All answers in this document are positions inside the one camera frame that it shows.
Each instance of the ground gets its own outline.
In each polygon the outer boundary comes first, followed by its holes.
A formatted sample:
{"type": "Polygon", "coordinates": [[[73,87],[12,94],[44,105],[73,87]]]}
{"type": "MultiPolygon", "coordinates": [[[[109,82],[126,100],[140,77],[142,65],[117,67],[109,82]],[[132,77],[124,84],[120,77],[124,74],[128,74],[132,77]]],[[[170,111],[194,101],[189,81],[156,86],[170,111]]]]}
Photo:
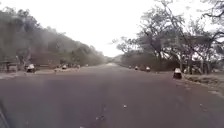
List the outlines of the ground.
{"type": "Polygon", "coordinates": [[[13,128],[223,128],[209,89],[114,64],[0,80],[13,128]]]}

